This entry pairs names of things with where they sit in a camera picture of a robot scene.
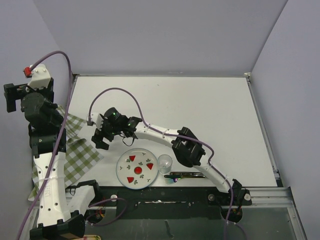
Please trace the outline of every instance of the wall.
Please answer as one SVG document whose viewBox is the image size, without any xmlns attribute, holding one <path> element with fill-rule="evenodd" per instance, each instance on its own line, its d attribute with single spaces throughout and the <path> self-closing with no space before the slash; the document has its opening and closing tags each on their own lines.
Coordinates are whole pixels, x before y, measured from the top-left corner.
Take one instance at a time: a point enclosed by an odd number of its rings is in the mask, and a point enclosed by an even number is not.
<svg viewBox="0 0 320 240">
<path fill-rule="evenodd" d="M 242 76 L 287 0 L 34 0 L 77 74 Z"/>
<path fill-rule="evenodd" d="M 32 0 L 2 1 L 0 29 L 1 85 L 26 83 L 24 67 L 59 49 Z M 64 104 L 68 87 L 66 61 L 54 56 L 45 64 L 55 78 L 56 99 Z M 5 97 L 0 96 L 0 236 L 5 239 L 16 237 L 32 189 L 28 122 L 19 109 L 17 101 L 17 111 L 7 113 Z"/>
<path fill-rule="evenodd" d="M 319 239 L 320 1 L 289 0 L 252 71 L 281 177 L 309 240 Z"/>
</svg>

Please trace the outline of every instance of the table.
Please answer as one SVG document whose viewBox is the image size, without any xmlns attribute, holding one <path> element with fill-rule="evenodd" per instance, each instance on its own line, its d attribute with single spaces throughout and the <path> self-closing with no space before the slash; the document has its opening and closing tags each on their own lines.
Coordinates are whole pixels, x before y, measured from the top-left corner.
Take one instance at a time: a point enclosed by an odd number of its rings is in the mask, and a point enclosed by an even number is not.
<svg viewBox="0 0 320 240">
<path fill-rule="evenodd" d="M 149 123 L 170 129 L 190 128 L 198 139 L 215 150 L 213 163 L 244 187 L 277 186 L 244 77 L 78 76 L 69 112 L 86 119 L 94 97 L 111 87 L 130 91 Z M 92 112 L 103 114 L 111 107 L 128 117 L 140 117 L 131 97 L 116 90 L 102 95 Z M 90 140 L 94 130 L 94 127 L 85 126 L 79 136 Z M 108 151 L 99 149 L 104 159 L 78 182 L 96 179 L 100 186 L 121 186 L 116 176 L 116 164 L 119 157 L 132 148 L 148 149 L 156 157 L 170 155 L 172 171 L 196 172 L 194 168 L 180 165 L 171 148 L 147 140 L 136 140 L 132 147 L 127 147 L 122 138 L 116 137 Z M 158 174 L 151 186 L 166 186 L 163 176 Z M 184 179 L 170 185 L 173 186 L 210 187 L 213 184 L 207 179 Z"/>
</svg>

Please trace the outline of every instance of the green and white checkered napkin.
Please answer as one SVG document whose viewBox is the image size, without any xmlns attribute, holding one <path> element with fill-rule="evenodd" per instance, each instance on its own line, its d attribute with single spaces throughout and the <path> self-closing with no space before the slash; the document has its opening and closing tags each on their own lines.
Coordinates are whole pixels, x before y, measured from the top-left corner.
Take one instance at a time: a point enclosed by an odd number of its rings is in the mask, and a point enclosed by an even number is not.
<svg viewBox="0 0 320 240">
<path fill-rule="evenodd" d="M 58 112 L 64 116 L 65 110 L 59 106 Z M 64 186 L 68 187 L 81 178 L 86 172 L 96 165 L 103 156 L 91 145 L 89 141 L 78 137 L 78 133 L 85 125 L 86 121 L 68 114 L 66 129 L 66 161 L 64 163 Z M 28 200 L 33 201 L 39 190 L 38 172 L 35 163 L 32 166 L 32 181 L 34 188 Z"/>
</svg>

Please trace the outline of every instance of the bolt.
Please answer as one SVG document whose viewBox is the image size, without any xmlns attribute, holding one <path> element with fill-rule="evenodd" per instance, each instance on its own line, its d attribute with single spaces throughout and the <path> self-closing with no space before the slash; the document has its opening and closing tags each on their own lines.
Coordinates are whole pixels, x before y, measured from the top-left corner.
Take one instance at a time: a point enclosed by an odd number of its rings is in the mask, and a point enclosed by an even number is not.
<svg viewBox="0 0 320 240">
<path fill-rule="evenodd" d="M 208 199 L 209 199 L 209 201 L 214 201 L 215 200 L 215 195 L 209 194 L 208 195 Z"/>
<path fill-rule="evenodd" d="M 246 194 L 244 195 L 244 200 L 250 201 L 250 200 L 251 200 L 250 194 L 246 193 Z"/>
<path fill-rule="evenodd" d="M 111 199 L 117 199 L 118 198 L 118 196 L 117 195 L 115 195 L 115 194 L 113 194 L 113 195 L 111 195 L 111 197 L 110 197 Z"/>
</svg>

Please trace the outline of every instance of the white plate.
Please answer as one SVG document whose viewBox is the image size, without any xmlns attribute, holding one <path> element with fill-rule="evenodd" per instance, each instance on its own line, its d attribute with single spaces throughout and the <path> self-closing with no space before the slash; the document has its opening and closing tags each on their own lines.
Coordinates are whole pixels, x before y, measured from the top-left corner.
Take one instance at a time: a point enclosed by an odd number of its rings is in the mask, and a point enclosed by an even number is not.
<svg viewBox="0 0 320 240">
<path fill-rule="evenodd" d="M 126 151 L 116 164 L 116 176 L 129 189 L 143 189 L 157 177 L 157 158 L 143 148 Z"/>
</svg>

